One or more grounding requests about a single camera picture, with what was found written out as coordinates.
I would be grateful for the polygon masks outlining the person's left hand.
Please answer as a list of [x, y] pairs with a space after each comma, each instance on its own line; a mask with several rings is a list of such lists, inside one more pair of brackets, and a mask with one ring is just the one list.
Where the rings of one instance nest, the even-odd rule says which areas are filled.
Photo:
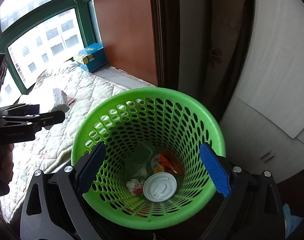
[[0, 196], [9, 193], [9, 183], [13, 178], [14, 144], [0, 145]]

